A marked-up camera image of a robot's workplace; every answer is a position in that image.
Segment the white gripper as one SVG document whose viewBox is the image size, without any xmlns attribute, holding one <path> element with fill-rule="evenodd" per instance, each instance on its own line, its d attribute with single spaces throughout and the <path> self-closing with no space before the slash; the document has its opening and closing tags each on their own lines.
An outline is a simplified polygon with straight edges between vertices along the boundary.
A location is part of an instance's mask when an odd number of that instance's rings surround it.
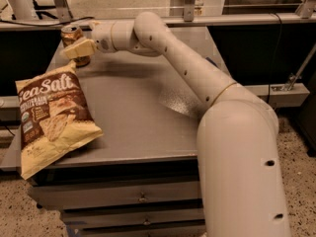
<svg viewBox="0 0 316 237">
<path fill-rule="evenodd" d="M 112 27 L 114 23 L 91 21 L 89 23 L 92 39 L 82 37 L 62 50 L 62 55 L 68 59 L 90 56 L 98 49 L 103 53 L 116 51 L 112 40 Z"/>
</svg>

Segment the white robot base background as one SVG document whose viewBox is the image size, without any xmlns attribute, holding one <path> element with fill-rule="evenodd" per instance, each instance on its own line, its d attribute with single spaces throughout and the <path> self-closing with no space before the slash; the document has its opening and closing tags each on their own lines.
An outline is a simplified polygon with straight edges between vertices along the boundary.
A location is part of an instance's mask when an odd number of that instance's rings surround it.
<svg viewBox="0 0 316 237">
<path fill-rule="evenodd" d="M 33 0 L 7 0 L 17 20 L 35 20 L 38 18 Z"/>
</svg>

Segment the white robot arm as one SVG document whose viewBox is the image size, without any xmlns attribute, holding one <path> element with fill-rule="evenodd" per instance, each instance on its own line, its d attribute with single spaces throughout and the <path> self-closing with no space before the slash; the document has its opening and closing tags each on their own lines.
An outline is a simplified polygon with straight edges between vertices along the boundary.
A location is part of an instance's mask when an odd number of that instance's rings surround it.
<svg viewBox="0 0 316 237">
<path fill-rule="evenodd" d="M 205 107 L 197 161 L 207 237 L 292 237 L 273 108 L 179 40 L 152 12 L 132 22 L 90 25 L 90 38 L 62 50 L 163 55 Z"/>
</svg>

